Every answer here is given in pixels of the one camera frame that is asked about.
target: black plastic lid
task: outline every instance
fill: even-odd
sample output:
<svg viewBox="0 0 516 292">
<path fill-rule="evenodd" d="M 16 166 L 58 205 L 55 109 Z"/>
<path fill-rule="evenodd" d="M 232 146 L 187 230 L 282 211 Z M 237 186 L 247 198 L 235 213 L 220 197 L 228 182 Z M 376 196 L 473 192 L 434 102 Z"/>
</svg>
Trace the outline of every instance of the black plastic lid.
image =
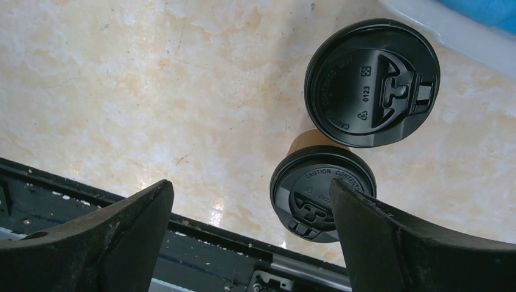
<svg viewBox="0 0 516 292">
<path fill-rule="evenodd" d="M 426 120 L 441 73 L 435 51 L 417 31 L 391 19 L 353 24 L 312 57 L 305 103 L 314 124 L 350 147 L 395 143 Z"/>
<path fill-rule="evenodd" d="M 288 155 L 271 179 L 271 202 L 281 223 L 306 240 L 338 241 L 330 200 L 335 178 L 376 198 L 371 169 L 350 151 L 312 146 Z"/>
</svg>

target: marble floor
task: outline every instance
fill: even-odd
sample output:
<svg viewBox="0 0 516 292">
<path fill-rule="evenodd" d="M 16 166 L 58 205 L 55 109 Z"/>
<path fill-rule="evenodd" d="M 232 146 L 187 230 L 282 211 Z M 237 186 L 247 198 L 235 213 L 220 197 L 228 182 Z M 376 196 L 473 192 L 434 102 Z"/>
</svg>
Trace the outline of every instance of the marble floor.
<svg viewBox="0 0 516 292">
<path fill-rule="evenodd" d="M 123 196 L 166 178 L 175 213 L 344 265 L 338 244 L 283 228 L 268 187 L 306 115 L 310 57 L 378 17 L 393 16 L 376 0 L 2 1 L 0 156 Z M 435 49 L 428 120 L 353 151 L 379 199 L 516 243 L 516 81 Z"/>
</svg>

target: recycling symbol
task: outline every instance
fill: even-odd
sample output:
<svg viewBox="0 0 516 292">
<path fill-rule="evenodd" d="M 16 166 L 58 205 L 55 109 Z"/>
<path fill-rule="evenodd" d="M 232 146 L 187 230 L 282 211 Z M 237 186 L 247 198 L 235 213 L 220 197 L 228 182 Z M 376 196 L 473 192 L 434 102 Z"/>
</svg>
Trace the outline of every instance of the recycling symbol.
<svg viewBox="0 0 516 292">
<path fill-rule="evenodd" d="M 368 119 L 368 112 L 367 111 L 363 111 L 360 114 L 357 114 L 357 117 L 359 119 L 367 120 Z"/>
</svg>

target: disposable coffee cup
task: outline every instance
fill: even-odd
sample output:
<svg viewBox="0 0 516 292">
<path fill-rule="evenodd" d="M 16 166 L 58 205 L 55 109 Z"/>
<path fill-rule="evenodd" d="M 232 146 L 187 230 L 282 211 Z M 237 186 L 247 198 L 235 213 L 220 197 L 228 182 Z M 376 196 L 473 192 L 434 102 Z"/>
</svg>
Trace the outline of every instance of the disposable coffee cup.
<svg viewBox="0 0 516 292">
<path fill-rule="evenodd" d="M 376 182 L 367 164 L 322 134 L 307 116 L 271 179 L 271 203 L 281 223 L 306 240 L 338 241 L 329 195 L 333 179 L 376 198 Z"/>
<path fill-rule="evenodd" d="M 349 147 L 400 141 L 430 114 L 440 79 L 437 55 L 416 30 L 391 19 L 353 24 L 315 52 L 305 104 L 316 127 Z"/>
</svg>

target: blue object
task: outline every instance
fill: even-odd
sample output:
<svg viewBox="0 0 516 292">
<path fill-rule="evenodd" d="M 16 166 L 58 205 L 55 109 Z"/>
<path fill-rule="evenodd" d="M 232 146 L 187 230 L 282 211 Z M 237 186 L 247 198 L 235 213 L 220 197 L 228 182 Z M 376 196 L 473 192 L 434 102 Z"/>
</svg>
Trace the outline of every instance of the blue object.
<svg viewBox="0 0 516 292">
<path fill-rule="evenodd" d="M 516 0 L 438 0 L 469 18 L 516 33 Z"/>
</svg>

